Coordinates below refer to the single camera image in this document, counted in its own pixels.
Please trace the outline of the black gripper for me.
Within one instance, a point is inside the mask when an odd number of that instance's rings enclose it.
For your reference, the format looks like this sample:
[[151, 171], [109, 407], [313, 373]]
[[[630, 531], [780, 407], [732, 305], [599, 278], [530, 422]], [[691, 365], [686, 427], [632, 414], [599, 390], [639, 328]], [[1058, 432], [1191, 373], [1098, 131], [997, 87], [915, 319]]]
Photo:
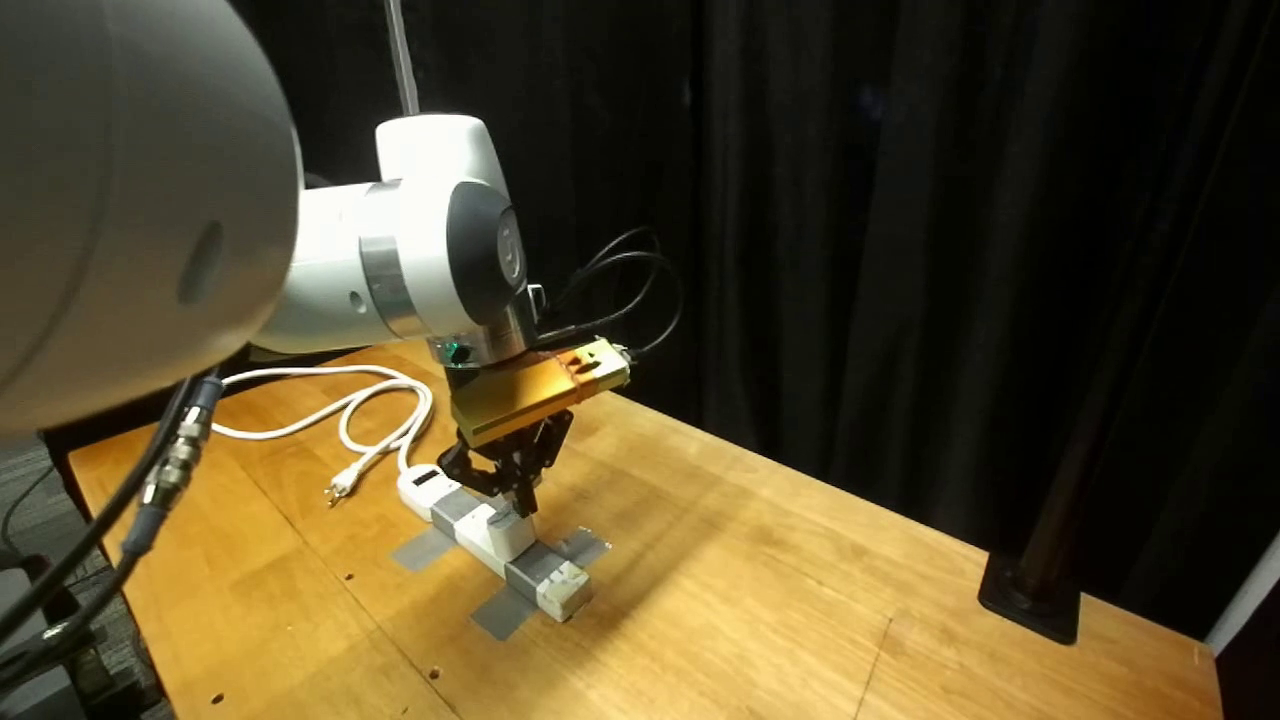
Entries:
[[474, 452], [465, 444], [454, 444], [437, 456], [440, 472], [474, 491], [499, 495], [508, 483], [508, 502], [521, 518], [534, 518], [539, 508], [537, 483], [546, 468], [557, 464], [564, 440], [569, 440], [574, 417], [553, 414], [547, 422], [537, 422], [504, 440], [482, 444], [482, 468], [474, 464]]

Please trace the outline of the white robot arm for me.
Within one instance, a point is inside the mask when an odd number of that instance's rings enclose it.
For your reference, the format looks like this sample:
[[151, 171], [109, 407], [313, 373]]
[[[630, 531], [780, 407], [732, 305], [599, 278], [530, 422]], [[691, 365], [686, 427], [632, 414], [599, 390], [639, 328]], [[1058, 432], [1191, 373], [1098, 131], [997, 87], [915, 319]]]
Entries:
[[530, 265], [489, 129], [375, 129], [313, 189], [283, 87], [228, 0], [0, 0], [0, 438], [74, 425], [257, 346], [424, 340], [456, 432], [499, 444]]

